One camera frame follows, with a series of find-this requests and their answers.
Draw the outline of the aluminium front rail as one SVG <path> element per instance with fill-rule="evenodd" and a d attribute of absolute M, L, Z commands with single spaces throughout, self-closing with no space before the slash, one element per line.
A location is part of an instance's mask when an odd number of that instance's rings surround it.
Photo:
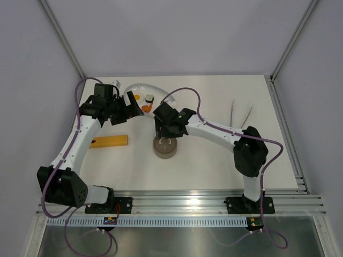
<path fill-rule="evenodd" d="M 117 191 L 115 196 L 132 197 L 131 216 L 227 216 L 224 203 L 240 191 Z M 273 193 L 275 216 L 325 216 L 326 208 L 319 195 Z"/>

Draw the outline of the metal tongs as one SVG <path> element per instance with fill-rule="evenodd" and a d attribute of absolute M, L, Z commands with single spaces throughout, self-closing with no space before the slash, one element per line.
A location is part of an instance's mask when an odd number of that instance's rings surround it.
<path fill-rule="evenodd" d="M 238 128 L 238 125 L 236 124 L 236 122 L 241 121 L 239 128 L 241 129 L 244 128 L 249 117 L 251 116 L 252 110 L 253 110 L 253 105 L 249 108 L 244 118 L 241 118 L 241 112 L 238 111 L 238 108 L 235 103 L 235 99 L 233 99 L 230 106 L 229 126 Z"/>

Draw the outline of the round metal lunch box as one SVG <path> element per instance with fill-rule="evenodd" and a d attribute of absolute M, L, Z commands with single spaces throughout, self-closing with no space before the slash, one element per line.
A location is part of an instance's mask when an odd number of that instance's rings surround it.
<path fill-rule="evenodd" d="M 155 155 L 157 157 L 164 159 L 164 160 L 172 158 L 175 154 L 176 154 L 176 152 L 170 152 L 170 153 L 155 152 Z"/>

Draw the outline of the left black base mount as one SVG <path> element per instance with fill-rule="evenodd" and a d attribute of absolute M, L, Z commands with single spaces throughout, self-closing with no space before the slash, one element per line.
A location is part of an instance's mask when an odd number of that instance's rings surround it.
<path fill-rule="evenodd" d="M 131 214 L 132 197 L 118 197 L 110 199 L 106 203 L 93 203 L 85 207 L 86 214 Z"/>

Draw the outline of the right side aluminium rail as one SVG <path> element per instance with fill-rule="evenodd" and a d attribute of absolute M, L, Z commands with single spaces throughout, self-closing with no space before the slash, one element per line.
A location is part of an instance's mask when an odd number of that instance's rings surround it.
<path fill-rule="evenodd" d="M 273 102 L 274 110 L 275 110 L 275 113 L 279 122 L 279 126 L 281 129 L 281 133 L 285 142 L 287 153 L 290 158 L 290 162 L 294 171 L 294 175 L 297 180 L 302 181 L 302 184 L 298 183 L 297 191 L 299 192 L 299 194 L 311 194 L 310 186 L 308 185 L 308 182 L 307 182 L 307 179 L 304 174 L 303 167 L 300 161 L 300 157 L 298 155 L 291 131 L 288 126 L 288 120 L 286 117 L 285 108 L 283 106 L 278 89 L 274 81 L 269 75 L 264 75 L 264 78 L 267 85 L 267 89 L 269 90 L 271 100 Z"/>

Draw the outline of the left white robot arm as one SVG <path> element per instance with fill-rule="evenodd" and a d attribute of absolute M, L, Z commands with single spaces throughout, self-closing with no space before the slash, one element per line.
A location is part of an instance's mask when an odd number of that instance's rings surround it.
<path fill-rule="evenodd" d="M 78 108 L 76 125 L 59 155 L 37 172 L 43 211 L 47 211 L 46 203 L 54 203 L 69 209 L 91 206 L 104 213 L 112 212 L 116 206 L 114 190 L 87 185 L 79 176 L 81 165 L 105 122 L 118 125 L 141 115 L 132 91 L 120 96 L 113 85 L 95 84 L 94 93 Z"/>

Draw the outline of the fried egg toy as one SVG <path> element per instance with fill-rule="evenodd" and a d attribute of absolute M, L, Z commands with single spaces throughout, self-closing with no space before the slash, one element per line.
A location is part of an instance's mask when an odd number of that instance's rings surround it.
<path fill-rule="evenodd" d="M 134 94 L 134 97 L 135 97 L 136 102 L 139 105 L 142 105 L 145 103 L 145 96 L 144 95 L 137 93 L 137 94 Z"/>

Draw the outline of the sushi roll toy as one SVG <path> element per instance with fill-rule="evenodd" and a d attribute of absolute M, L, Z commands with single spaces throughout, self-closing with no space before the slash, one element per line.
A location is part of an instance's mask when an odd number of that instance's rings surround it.
<path fill-rule="evenodd" d="M 153 102 L 154 102 L 154 96 L 151 95 L 151 94 L 147 94 L 147 95 L 145 96 L 145 102 L 146 102 L 146 103 L 153 103 Z"/>

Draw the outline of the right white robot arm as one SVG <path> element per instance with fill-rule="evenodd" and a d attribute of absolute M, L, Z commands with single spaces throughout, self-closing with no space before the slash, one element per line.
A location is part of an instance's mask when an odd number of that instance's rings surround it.
<path fill-rule="evenodd" d="M 153 114 L 157 139 L 190 135 L 206 139 L 232 152 L 235 168 L 243 176 L 244 208 L 256 212 L 262 206 L 260 170 L 266 163 L 269 150 L 254 127 L 249 126 L 243 130 L 215 125 L 193 110 L 184 108 L 177 111 L 167 102 L 162 102 Z"/>

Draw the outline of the white oval plate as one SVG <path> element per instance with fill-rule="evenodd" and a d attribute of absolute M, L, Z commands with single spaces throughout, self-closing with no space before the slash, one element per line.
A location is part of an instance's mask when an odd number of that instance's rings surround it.
<path fill-rule="evenodd" d="M 154 96 L 154 102 L 153 102 L 151 112 L 149 113 L 143 112 L 145 116 L 149 116 L 149 117 L 154 117 L 153 111 L 160 105 L 161 101 L 168 94 L 168 92 L 166 92 L 165 90 L 157 86 L 144 84 L 144 83 L 133 84 L 133 85 L 128 86 L 123 93 L 124 99 L 127 105 L 130 103 L 127 96 L 128 91 L 132 91 L 133 94 L 140 93 L 144 96 L 146 96 L 147 94 L 151 94 Z M 145 102 L 144 104 L 139 105 L 139 107 L 141 108 L 143 105 L 149 105 L 149 103 Z"/>

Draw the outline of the orange carrot piece toy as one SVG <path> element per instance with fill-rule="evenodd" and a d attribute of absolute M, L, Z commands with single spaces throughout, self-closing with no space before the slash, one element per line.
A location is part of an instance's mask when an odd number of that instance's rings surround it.
<path fill-rule="evenodd" d="M 151 112 L 152 106 L 153 106 L 153 103 L 150 103 L 149 105 L 143 105 L 141 109 L 143 112 L 149 113 Z"/>

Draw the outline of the aluminium rail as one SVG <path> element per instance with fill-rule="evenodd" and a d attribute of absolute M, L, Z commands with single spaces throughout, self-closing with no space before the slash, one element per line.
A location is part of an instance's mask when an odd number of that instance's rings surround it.
<path fill-rule="evenodd" d="M 283 106 L 278 89 L 274 81 L 269 75 L 264 75 L 264 78 L 267 85 L 267 89 L 269 90 L 271 100 L 273 102 L 274 110 L 275 110 L 275 113 L 279 122 L 279 126 L 281 129 L 281 133 L 285 142 L 287 153 L 290 158 L 290 162 L 294 171 L 294 175 L 297 180 L 302 181 L 302 184 L 298 183 L 297 191 L 299 192 L 299 194 L 311 194 L 310 186 L 308 185 L 308 182 L 307 182 L 307 179 L 304 174 L 303 167 L 300 161 L 300 157 L 298 155 L 291 131 L 288 126 L 288 120 L 286 117 L 285 108 Z"/>
<path fill-rule="evenodd" d="M 117 191 L 115 196 L 132 197 L 131 216 L 227 216 L 224 203 L 240 191 Z M 325 216 L 326 208 L 319 195 L 273 193 L 275 216 Z"/>

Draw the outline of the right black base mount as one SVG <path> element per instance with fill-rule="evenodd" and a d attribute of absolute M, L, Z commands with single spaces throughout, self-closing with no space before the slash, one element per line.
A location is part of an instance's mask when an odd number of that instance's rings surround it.
<path fill-rule="evenodd" d="M 224 199 L 228 214 L 275 214 L 273 198 L 264 196 L 256 202 L 244 196 L 231 196 Z"/>

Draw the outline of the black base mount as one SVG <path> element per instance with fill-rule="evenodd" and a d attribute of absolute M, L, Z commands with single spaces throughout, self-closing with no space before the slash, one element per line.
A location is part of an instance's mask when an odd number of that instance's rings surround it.
<path fill-rule="evenodd" d="M 244 196 L 231 196 L 224 199 L 228 214 L 275 214 L 273 198 L 264 196 L 256 202 Z"/>
<path fill-rule="evenodd" d="M 106 203 L 93 203 L 85 207 L 86 214 L 131 214 L 132 197 L 118 197 L 110 199 Z"/>

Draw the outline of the right aluminium frame post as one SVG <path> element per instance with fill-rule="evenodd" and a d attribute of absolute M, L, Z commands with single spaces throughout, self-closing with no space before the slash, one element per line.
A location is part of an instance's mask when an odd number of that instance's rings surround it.
<path fill-rule="evenodd" d="M 302 35 L 303 31 L 305 30 L 309 20 L 311 19 L 312 15 L 315 13 L 320 0 L 311 0 L 304 11 L 299 23 L 296 26 L 295 31 L 292 33 L 290 40 L 288 41 L 286 48 L 284 49 L 279 61 L 273 72 L 270 75 L 270 79 L 272 82 L 276 81 L 276 78 L 280 74 L 283 66 L 286 64 L 287 59 L 289 58 L 291 52 L 293 51 L 294 47 L 296 46 L 300 36 Z"/>

